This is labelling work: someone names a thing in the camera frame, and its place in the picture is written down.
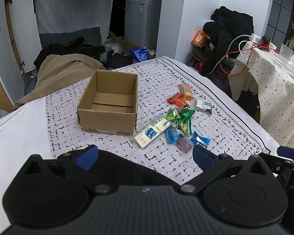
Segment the cream long snack pack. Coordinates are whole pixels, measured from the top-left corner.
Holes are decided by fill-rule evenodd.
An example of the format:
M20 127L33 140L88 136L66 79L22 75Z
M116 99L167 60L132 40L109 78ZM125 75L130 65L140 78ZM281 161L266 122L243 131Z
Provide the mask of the cream long snack pack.
M134 135L134 140L144 149L170 126L170 121L163 116L156 117Z

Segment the blue snack packet right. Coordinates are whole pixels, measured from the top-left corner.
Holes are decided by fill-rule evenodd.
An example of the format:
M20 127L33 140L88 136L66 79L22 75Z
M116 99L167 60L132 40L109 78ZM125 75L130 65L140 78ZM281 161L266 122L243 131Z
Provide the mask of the blue snack packet right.
M196 131L193 132L193 136L190 139L190 141L195 144L195 145L201 145L204 148L207 148L211 139L207 138L207 137L203 137L201 136L199 133L197 133Z

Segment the blue snack packet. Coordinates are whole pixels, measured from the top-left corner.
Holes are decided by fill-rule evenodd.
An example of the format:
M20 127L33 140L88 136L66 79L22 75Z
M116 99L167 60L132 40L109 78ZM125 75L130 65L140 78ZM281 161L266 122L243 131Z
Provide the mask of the blue snack packet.
M166 138L170 144L176 143L183 134L178 128L168 128L166 129Z
M196 131L193 132L193 136L190 139L190 141L195 144L195 145L201 145L204 148L207 148L211 139L207 138L207 137L203 137L201 136L199 133L197 133Z

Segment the blue snack packet left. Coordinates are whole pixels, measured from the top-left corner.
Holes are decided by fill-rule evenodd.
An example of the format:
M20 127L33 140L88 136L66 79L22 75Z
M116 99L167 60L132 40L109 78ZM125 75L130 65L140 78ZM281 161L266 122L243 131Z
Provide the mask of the blue snack packet left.
M183 134L178 128L168 128L166 129L166 138L170 144L176 143Z

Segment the dark green snack packet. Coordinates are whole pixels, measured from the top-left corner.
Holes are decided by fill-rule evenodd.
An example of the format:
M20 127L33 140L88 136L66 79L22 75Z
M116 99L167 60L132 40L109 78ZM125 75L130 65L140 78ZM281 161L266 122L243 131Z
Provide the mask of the dark green snack packet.
M195 110L190 109L187 106L184 106L179 111L179 115L181 117L181 121L182 121L183 124L185 124L187 121L189 121L194 114L195 114Z

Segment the light green snack packet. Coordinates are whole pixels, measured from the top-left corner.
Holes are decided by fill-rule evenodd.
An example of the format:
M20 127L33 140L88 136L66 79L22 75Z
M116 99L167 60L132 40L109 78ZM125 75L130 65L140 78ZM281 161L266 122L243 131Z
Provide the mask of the light green snack packet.
M181 116L177 108L169 108L167 111L166 118L168 120L178 120L178 119L181 119Z

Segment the orange snack packet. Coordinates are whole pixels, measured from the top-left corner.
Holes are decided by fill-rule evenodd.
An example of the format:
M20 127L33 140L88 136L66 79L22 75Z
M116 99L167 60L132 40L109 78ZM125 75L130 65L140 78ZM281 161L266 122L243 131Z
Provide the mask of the orange snack packet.
M190 98L186 98L186 97L183 97L183 98L178 98L176 101L175 101L175 105L177 105L178 107L180 108L183 108L183 107L188 107L190 108L191 105L187 102L187 101L191 101L193 100L194 98L193 97L190 97Z

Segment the red candy bar wrapper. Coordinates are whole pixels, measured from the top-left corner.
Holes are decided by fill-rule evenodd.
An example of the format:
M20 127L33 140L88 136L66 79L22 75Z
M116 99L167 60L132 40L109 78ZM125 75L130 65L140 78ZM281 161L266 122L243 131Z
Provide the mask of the red candy bar wrapper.
M177 93L174 94L173 96L167 98L167 101L168 101L169 103L175 104L177 100L181 100L181 99L183 99L183 97L184 97L184 96L183 96L181 93L177 92Z

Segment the orange biscuit pack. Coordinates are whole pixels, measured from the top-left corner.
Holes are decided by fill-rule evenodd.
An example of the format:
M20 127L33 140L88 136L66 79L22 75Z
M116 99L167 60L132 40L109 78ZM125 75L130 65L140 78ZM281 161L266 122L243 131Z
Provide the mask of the orange biscuit pack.
M177 87L179 88L179 91L181 94L185 97L192 97L193 93L188 84L178 84Z

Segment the beige blanket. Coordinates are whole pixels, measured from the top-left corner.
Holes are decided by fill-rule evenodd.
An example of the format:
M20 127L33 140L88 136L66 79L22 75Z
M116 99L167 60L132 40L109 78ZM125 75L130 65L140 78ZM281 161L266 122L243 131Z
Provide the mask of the beige blanket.
M19 99L13 110L105 70L99 61L82 54L49 55L40 66L35 89Z

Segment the black clothes heap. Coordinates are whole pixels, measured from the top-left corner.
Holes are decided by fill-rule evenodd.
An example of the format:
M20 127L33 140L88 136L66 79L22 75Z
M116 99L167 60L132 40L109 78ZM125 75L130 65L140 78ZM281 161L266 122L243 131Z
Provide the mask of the black clothes heap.
M134 59L132 54L126 54L121 45L114 42L110 37L105 38L102 44L94 46L86 43L85 39L80 36L63 45L52 43L43 48L35 59L34 65L39 69L49 55L70 54L80 54L94 58L100 61L108 70L131 65Z

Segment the blue shiny bag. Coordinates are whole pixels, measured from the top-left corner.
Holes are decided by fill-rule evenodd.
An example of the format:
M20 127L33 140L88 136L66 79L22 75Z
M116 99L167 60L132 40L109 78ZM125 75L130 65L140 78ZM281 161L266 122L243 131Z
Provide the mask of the blue shiny bag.
M147 48L130 49L129 53L136 61L142 62L148 60L149 50Z

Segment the orange tissue box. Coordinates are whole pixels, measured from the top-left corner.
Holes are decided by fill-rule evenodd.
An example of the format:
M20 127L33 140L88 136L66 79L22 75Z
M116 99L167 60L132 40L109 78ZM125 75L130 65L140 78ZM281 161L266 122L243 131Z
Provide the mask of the orange tissue box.
M196 46L202 48L207 41L207 35L203 30L200 30L196 33L191 43Z

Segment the white wardrobe door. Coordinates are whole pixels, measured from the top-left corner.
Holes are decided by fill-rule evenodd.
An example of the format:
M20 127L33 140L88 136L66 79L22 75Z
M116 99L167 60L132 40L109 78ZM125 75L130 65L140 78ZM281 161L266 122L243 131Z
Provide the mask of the white wardrobe door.
M0 0L0 83L14 104L24 96L22 75L41 51L33 0Z

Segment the white washing machine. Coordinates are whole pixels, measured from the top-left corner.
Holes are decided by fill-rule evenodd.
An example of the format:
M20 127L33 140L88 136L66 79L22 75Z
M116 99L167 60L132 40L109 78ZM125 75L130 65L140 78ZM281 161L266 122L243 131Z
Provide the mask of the white washing machine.
M161 0L126 0L125 40L139 48L157 46Z

